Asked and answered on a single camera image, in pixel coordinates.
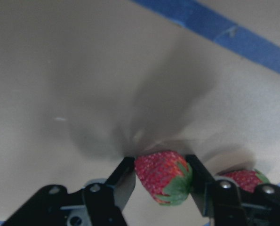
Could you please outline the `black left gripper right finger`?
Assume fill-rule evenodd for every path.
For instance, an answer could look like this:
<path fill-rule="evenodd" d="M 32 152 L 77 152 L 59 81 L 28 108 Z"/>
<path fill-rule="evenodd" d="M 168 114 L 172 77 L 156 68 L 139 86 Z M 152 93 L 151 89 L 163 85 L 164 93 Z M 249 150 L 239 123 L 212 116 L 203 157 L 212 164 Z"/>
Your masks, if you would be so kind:
<path fill-rule="evenodd" d="M 212 187 L 215 179 L 196 155 L 186 155 L 185 159 L 192 168 L 191 196 L 203 217 L 213 217 Z"/>

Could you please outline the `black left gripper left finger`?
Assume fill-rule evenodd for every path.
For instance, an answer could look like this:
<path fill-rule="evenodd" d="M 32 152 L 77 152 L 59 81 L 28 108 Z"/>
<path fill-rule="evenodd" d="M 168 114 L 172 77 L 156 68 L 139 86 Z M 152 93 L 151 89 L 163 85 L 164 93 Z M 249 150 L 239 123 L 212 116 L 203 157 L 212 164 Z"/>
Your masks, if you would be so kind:
<path fill-rule="evenodd" d="M 113 190 L 114 204 L 123 211 L 136 186 L 134 157 L 124 157 L 104 184 Z"/>

